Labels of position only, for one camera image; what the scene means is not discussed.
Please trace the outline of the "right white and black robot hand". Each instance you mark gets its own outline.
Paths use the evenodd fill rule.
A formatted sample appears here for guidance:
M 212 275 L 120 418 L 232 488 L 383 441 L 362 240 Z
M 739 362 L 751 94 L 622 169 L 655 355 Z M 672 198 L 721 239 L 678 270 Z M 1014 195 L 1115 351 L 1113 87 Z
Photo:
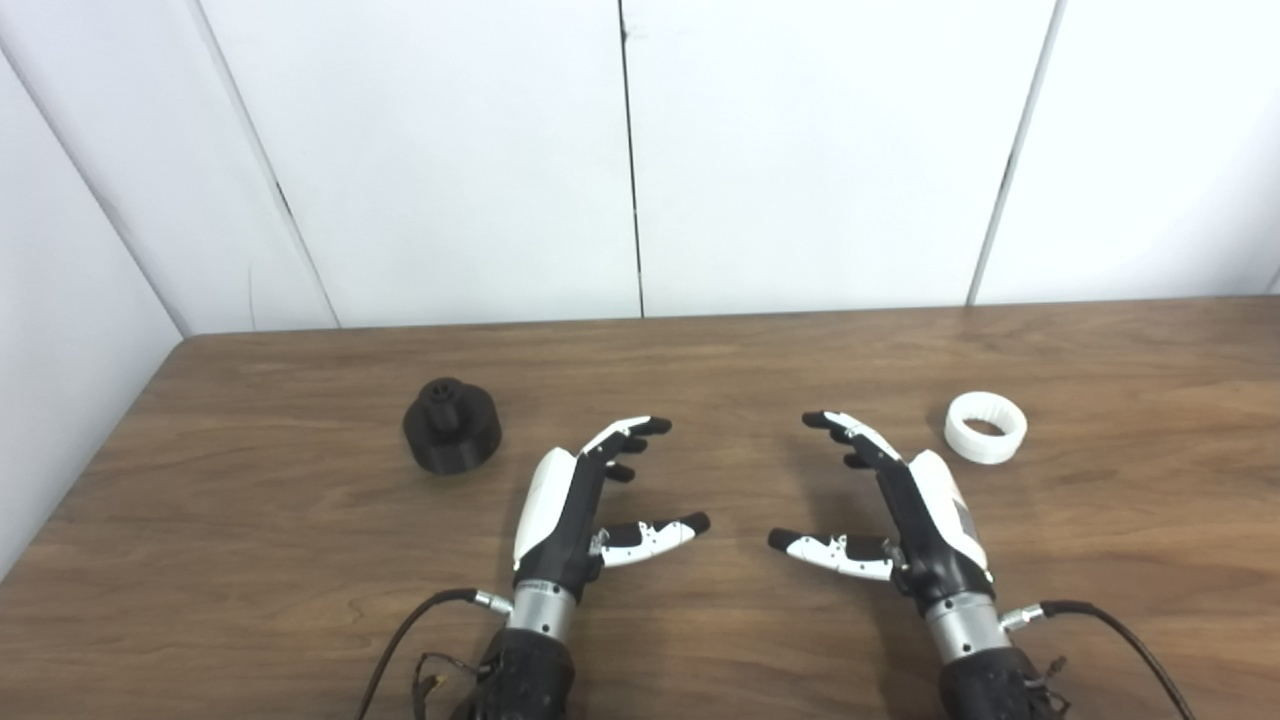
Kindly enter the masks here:
M 874 473 L 899 537 L 774 528 L 769 547 L 845 577 L 888 582 L 920 612 L 960 594 L 995 598 L 995 580 L 972 514 L 937 452 L 927 450 L 906 460 L 878 430 L 846 413 L 804 413 L 803 423 L 846 445 L 849 468 Z

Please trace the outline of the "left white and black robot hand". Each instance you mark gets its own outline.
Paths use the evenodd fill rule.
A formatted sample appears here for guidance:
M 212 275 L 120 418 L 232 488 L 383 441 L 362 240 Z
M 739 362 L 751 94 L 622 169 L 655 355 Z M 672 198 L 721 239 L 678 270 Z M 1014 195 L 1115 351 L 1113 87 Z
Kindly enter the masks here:
M 605 483 L 635 478 L 620 456 L 644 452 L 649 437 L 663 436 L 671 427 L 659 416 L 627 418 L 609 424 L 576 452 L 554 447 L 541 459 L 516 530 L 515 585 L 557 585 L 581 601 L 604 569 L 644 562 L 710 529 L 705 512 L 611 527 L 596 523 Z

